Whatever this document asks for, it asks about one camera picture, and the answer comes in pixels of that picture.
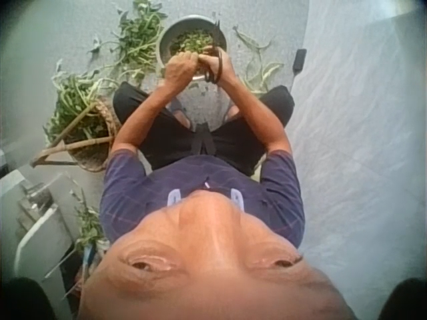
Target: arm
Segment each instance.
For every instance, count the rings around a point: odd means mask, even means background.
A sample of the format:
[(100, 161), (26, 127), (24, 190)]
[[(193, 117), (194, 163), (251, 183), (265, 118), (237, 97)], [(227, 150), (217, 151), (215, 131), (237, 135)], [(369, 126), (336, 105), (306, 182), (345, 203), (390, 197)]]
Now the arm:
[[(199, 55), (199, 60), (218, 72), (219, 60), (209, 55)], [(230, 96), (246, 122), (268, 153), (284, 150), (291, 153), (290, 143), (279, 119), (257, 97), (255, 97), (234, 73), (230, 57), (222, 51), (223, 71), (218, 85)]]
[(165, 81), (135, 110), (120, 129), (111, 152), (127, 149), (134, 153), (147, 137), (157, 114), (187, 87), (197, 69), (197, 53), (180, 53), (166, 65)]

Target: nose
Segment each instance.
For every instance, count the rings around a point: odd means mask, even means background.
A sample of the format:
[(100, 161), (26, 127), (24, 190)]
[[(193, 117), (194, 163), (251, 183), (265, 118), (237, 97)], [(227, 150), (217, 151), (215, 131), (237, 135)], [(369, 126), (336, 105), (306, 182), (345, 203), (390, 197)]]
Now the nose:
[(185, 200), (179, 212), (179, 246), (189, 270), (207, 272), (241, 265), (242, 213), (218, 193), (206, 191)]

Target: bamboo basket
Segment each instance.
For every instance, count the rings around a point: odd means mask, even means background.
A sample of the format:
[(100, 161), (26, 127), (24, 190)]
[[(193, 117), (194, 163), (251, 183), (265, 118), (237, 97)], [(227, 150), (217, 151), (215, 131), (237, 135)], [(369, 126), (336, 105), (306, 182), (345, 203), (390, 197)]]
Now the bamboo basket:
[[(101, 118), (105, 121), (108, 130), (108, 137), (101, 137), (90, 140), (83, 140), (70, 143), (67, 140), (67, 134), (85, 117), (89, 111), (95, 109)], [(109, 152), (113, 145), (113, 141), (118, 132), (118, 124), (115, 118), (100, 99), (97, 99), (94, 105), (82, 111), (63, 131), (62, 133), (48, 146), (42, 150), (31, 162), (32, 167), (38, 165), (78, 165), (82, 169), (90, 172), (100, 172), (107, 167)], [(48, 161), (50, 155), (67, 151), (75, 162), (70, 161)]]

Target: hand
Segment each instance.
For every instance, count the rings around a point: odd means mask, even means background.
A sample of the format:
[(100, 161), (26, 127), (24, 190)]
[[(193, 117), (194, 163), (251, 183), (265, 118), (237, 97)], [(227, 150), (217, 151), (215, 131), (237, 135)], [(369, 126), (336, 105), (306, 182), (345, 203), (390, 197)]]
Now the hand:
[(166, 65), (164, 87), (177, 95), (188, 86), (197, 70), (196, 52), (181, 52), (174, 55)]
[[(234, 72), (230, 56), (222, 48), (218, 47), (217, 49), (220, 50), (222, 54), (222, 74), (220, 80), (218, 81), (218, 85), (223, 87), (224, 85), (227, 85), (236, 79), (236, 73)], [(205, 52), (209, 52), (211, 50), (212, 47), (205, 48)], [(218, 70), (220, 68), (220, 60), (217, 57), (201, 54), (199, 55), (199, 61), (204, 65), (207, 65), (212, 70), (213, 74), (217, 76)]]

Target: tiled floor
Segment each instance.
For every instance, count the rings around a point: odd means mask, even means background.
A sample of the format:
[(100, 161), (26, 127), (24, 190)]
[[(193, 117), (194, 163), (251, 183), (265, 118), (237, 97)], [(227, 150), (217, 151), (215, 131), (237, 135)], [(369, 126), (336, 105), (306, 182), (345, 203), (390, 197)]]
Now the tiled floor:
[[(399, 281), (426, 270), (426, 40), (420, 3), (165, 0), (163, 6), (169, 21), (190, 13), (219, 17), (239, 73), (250, 56), (234, 41), (235, 24), (261, 42), (274, 38), (266, 59), (286, 64), (275, 83), (291, 86), (295, 51), (308, 50), (292, 85), (296, 108), (287, 128), (306, 208), (301, 250), (332, 278), (360, 319), (375, 319)], [(54, 106), (50, 76), (56, 60), (83, 71), (93, 35), (108, 39), (116, 25), (109, 0), (40, 0), (8, 32), (2, 30), (1, 147), (9, 162), (26, 163), (44, 144), (41, 126)], [(107, 60), (101, 55), (97, 63)], [(197, 119), (222, 112), (206, 108), (201, 115), (199, 105), (189, 108)], [(85, 186), (93, 204), (99, 201), (102, 174), (46, 167), (22, 172), (48, 181), (62, 170)]]

